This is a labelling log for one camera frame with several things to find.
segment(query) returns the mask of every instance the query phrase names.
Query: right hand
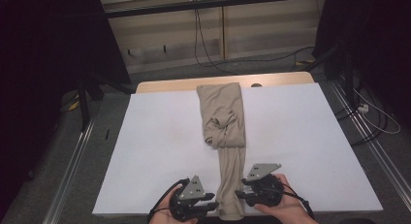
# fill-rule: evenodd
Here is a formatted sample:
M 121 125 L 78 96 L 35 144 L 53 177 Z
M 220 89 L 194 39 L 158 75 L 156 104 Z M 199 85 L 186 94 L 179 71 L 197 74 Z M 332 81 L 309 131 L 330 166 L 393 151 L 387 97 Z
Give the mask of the right hand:
M 275 175 L 283 184 L 290 186 L 287 178 L 282 174 Z M 284 186 L 284 192 L 293 193 L 291 189 Z M 283 195 L 281 202 L 276 207 L 267 207 L 256 204 L 254 208 L 264 214 L 272 215 L 278 218 L 283 224 L 314 224 L 314 221 L 303 208 L 302 204 L 296 198 Z

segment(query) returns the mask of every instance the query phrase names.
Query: silver metal plate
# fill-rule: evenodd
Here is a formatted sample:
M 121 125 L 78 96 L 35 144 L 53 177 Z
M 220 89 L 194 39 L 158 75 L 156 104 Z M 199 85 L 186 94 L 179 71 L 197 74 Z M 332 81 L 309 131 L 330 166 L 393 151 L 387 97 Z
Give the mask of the silver metal plate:
M 279 168 L 281 168 L 281 164 L 254 164 L 245 180 L 253 181 L 260 179 Z
M 194 176 L 179 196 L 180 200 L 199 199 L 206 196 L 199 176 Z

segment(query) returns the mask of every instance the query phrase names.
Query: beige garment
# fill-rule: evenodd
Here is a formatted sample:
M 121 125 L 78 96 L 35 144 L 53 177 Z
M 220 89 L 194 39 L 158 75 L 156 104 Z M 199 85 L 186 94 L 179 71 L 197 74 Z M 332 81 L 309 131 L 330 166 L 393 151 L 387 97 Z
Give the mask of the beige garment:
M 197 87 L 205 141 L 218 148 L 221 184 L 216 194 L 222 220 L 240 220 L 244 211 L 235 190 L 242 190 L 245 125 L 239 83 Z

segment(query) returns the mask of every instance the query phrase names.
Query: fabric fold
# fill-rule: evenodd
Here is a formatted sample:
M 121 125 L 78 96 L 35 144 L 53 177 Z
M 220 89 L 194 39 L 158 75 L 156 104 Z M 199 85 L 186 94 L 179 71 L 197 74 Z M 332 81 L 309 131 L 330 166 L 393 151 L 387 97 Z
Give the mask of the fabric fold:
M 217 147 L 221 183 L 216 194 L 222 220 L 240 220 L 244 211 L 235 190 L 242 189 L 245 124 L 239 83 L 197 87 L 205 142 Z

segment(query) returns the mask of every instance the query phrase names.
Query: power adapter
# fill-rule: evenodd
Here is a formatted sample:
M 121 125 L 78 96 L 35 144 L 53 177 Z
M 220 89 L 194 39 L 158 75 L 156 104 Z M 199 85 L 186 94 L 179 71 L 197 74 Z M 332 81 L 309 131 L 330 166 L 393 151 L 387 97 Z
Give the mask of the power adapter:
M 359 105 L 359 112 L 366 114 L 368 112 L 368 105 L 360 104 Z

